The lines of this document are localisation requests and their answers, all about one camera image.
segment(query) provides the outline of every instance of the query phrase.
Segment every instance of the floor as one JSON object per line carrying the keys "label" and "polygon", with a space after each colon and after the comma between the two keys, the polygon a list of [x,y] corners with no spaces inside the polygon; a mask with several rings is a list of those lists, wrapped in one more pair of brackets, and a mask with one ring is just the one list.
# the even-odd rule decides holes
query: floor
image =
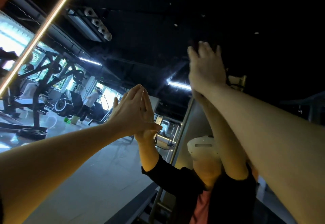
{"label": "floor", "polygon": [[[21,122],[31,125],[31,115],[25,118],[26,112],[21,112]],[[63,117],[52,111],[45,116],[41,115],[41,123],[45,123],[47,116],[56,117],[58,120],[56,125],[48,130],[47,137],[88,127],[87,120],[84,124],[67,124],[63,122]],[[32,141],[13,133],[1,133],[0,152],[30,142]],[[170,158],[171,153],[157,149],[165,159],[167,156]],[[141,173],[136,140],[131,142],[130,137],[125,137],[103,148],[85,162],[24,224],[103,224],[151,183],[152,181]]]}

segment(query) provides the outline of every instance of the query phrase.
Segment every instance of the metal pole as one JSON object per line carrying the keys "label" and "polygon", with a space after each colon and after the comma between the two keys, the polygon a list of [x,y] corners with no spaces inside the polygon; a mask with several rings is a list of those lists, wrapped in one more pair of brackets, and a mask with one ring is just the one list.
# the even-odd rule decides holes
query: metal pole
{"label": "metal pole", "polygon": [[[175,148],[174,148],[174,151],[173,151],[173,154],[172,154],[172,158],[170,159],[169,164],[173,164],[173,161],[175,159],[176,152],[177,152],[179,143],[181,141],[181,138],[182,138],[182,135],[183,135],[183,132],[184,132],[184,129],[185,129],[185,125],[186,125],[186,123],[187,123],[187,121],[189,119],[189,113],[191,112],[192,107],[193,107],[193,103],[194,103],[194,98],[191,98],[190,101],[189,101],[189,107],[187,108],[186,114],[184,116],[183,125],[181,126],[181,130],[179,131],[179,136],[177,138],[177,141],[176,141],[176,144],[175,144]],[[157,193],[157,196],[155,198],[155,201],[153,202],[151,211],[150,211],[149,224],[154,224],[154,221],[155,221],[155,212],[156,212],[157,204],[160,201],[160,198],[161,198],[162,193],[163,193],[163,189],[160,187],[160,189],[159,189],[159,191]]]}
{"label": "metal pole", "polygon": [[63,5],[65,4],[66,1],[67,0],[59,0],[57,2],[57,4],[53,8],[53,10],[49,14],[49,16],[46,18],[46,20],[44,21],[44,23],[41,25],[41,27],[39,28],[39,30],[37,31],[37,33],[35,34],[35,36],[33,37],[33,39],[29,42],[29,44],[27,45],[27,47],[24,49],[24,51],[22,52],[21,56],[16,61],[14,67],[7,74],[7,76],[5,77],[4,81],[2,82],[2,84],[0,86],[0,98],[2,97],[4,91],[9,86],[9,84],[11,83],[11,81],[16,76],[16,73],[19,71],[19,69],[21,68],[21,66],[24,64],[24,61],[26,60],[26,58],[28,57],[28,55],[33,51],[33,49],[36,46],[36,44],[39,42],[39,40],[44,35],[44,33],[46,32],[46,30],[48,29],[48,27],[51,25],[52,21],[54,20],[54,18],[56,17],[56,15],[59,13],[59,11],[61,10],[61,8],[63,7]]}

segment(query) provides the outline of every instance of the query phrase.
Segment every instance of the black ceiling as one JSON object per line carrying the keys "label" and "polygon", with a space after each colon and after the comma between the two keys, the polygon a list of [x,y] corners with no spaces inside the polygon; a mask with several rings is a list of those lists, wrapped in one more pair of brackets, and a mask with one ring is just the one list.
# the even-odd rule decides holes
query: black ceiling
{"label": "black ceiling", "polygon": [[[33,1],[47,13],[56,2]],[[247,75],[246,92],[269,103],[324,90],[311,24],[293,0],[70,0],[68,6],[92,7],[113,38],[97,43],[69,34],[92,57],[105,55],[104,65],[124,87],[141,83],[159,97],[159,111],[172,118],[185,114],[190,92],[166,79],[188,83],[187,47],[198,40],[220,44],[230,74]],[[56,23],[69,31],[64,20]]]}

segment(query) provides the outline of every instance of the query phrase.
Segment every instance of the vr headset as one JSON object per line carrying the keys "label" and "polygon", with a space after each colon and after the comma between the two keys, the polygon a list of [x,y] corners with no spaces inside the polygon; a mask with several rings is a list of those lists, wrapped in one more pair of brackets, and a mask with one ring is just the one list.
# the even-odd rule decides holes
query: vr headset
{"label": "vr headset", "polygon": [[219,157],[213,136],[203,136],[189,140],[187,149],[193,160],[199,160],[206,157]]}

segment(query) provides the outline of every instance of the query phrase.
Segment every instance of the black shirt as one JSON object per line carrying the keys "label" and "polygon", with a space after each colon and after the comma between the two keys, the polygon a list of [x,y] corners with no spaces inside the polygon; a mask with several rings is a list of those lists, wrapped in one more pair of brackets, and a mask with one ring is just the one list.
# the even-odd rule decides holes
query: black shirt
{"label": "black shirt", "polygon": [[[246,164],[249,176],[245,180],[234,180],[223,170],[211,192],[208,224],[252,223],[256,181]],[[156,166],[142,173],[176,197],[170,224],[189,224],[194,213],[198,195],[205,190],[197,174],[186,167],[177,169],[159,156]]]}

